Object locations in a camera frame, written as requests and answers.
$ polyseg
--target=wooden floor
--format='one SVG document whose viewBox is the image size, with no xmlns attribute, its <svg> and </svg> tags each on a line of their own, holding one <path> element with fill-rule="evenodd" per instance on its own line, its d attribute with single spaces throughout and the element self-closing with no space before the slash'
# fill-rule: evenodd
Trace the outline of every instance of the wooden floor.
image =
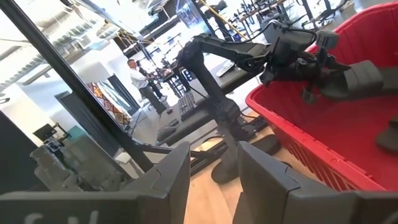
<svg viewBox="0 0 398 224">
<path fill-rule="evenodd" d="M 270 128 L 262 130 L 251 141 L 272 134 Z M 220 142 L 220 139 L 213 139 L 203 143 L 196 151 L 205 151 Z M 300 161 L 296 160 L 286 149 L 281 149 L 276 158 L 290 163 L 295 170 L 319 181 Z M 211 171 L 219 161 L 203 169 L 191 178 L 188 194 L 187 209 L 185 212 L 185 224 L 229 224 L 232 223 L 239 194 L 242 192 L 239 178 L 224 185 L 218 185 L 211 179 Z"/>
</svg>

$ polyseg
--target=keyboard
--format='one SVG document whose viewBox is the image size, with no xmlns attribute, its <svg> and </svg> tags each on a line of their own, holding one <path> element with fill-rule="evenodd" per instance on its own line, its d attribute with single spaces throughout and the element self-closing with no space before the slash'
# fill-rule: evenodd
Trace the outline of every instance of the keyboard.
<svg viewBox="0 0 398 224">
<path fill-rule="evenodd" d="M 217 77 L 222 77 L 223 75 L 227 74 L 228 72 L 232 71 L 234 68 L 235 63 L 228 60 L 227 62 L 224 63 L 223 68 L 218 70 L 216 73 Z"/>
<path fill-rule="evenodd" d="M 185 121 L 195 113 L 195 99 L 192 93 L 188 92 L 179 101 L 181 121 Z"/>
</svg>

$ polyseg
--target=person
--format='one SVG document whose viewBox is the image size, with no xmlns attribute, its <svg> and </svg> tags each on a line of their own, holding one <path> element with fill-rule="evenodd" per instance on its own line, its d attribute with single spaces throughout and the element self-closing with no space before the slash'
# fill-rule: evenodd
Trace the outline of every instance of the person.
<svg viewBox="0 0 398 224">
<path fill-rule="evenodd" d="M 136 65 L 138 67 L 138 72 L 140 72 L 141 74 L 143 74 L 145 77 L 149 77 L 149 73 L 147 71 L 145 71 L 142 67 L 141 67 L 141 63 L 139 61 L 136 61 Z M 152 90 L 154 91 L 154 93 L 156 94 L 156 96 L 158 97 L 158 99 L 160 99 L 161 101 L 164 101 L 167 99 L 166 96 L 164 96 L 160 90 L 158 89 L 158 87 L 156 86 L 156 84 L 152 81 L 152 80 L 148 80 L 149 82 L 149 86 L 152 88 Z"/>
<path fill-rule="evenodd" d="M 166 110 L 166 106 L 154 95 L 152 88 L 149 86 L 148 78 L 139 72 L 137 69 L 137 63 L 133 59 L 129 59 L 127 64 L 130 67 L 130 78 L 132 84 L 138 88 L 142 96 L 147 98 L 150 103 L 154 106 L 157 114 L 162 114 Z"/>
</svg>

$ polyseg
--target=red plastic crate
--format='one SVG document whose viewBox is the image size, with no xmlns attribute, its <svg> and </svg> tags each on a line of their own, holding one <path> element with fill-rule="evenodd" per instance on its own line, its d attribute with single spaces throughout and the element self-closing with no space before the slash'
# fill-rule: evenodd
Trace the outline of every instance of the red plastic crate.
<svg viewBox="0 0 398 224">
<path fill-rule="evenodd" d="M 398 2 L 370 7 L 340 25 L 339 62 L 371 60 L 398 67 Z M 309 52 L 316 51 L 314 46 Z M 377 148 L 377 134 L 398 113 L 398 96 L 303 102 L 304 83 L 273 82 L 253 90 L 250 108 L 265 117 L 282 145 L 336 190 L 398 190 L 398 156 Z"/>
</svg>

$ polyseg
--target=white shirt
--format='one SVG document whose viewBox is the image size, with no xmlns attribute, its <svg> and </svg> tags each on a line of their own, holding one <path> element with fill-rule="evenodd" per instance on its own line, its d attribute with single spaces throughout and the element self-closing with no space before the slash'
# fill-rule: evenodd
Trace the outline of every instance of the white shirt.
<svg viewBox="0 0 398 224">
<path fill-rule="evenodd" d="M 130 78 L 132 84 L 137 87 L 138 89 L 145 88 L 149 82 L 146 80 L 146 77 L 138 72 L 136 69 L 130 69 Z"/>
</svg>

